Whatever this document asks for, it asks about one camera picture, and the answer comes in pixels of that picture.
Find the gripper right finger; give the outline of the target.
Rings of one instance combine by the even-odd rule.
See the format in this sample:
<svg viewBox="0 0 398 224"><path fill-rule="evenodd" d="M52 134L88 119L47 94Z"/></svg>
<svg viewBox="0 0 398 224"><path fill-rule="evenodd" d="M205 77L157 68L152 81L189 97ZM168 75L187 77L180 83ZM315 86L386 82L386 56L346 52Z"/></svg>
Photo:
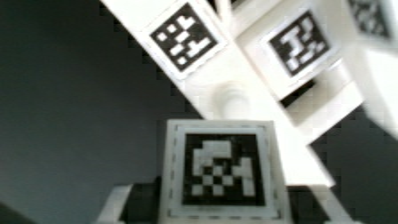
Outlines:
<svg viewBox="0 0 398 224"><path fill-rule="evenodd" d="M326 185L289 187L294 224L356 224Z"/></svg>

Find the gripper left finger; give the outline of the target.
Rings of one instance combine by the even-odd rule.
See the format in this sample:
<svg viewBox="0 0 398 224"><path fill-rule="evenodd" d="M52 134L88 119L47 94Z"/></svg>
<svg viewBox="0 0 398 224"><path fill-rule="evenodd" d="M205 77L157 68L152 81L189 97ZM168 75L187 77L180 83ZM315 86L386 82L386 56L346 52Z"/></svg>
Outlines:
<svg viewBox="0 0 398 224"><path fill-rule="evenodd" d="M159 224L159 199L157 183L116 186L95 224Z"/></svg>

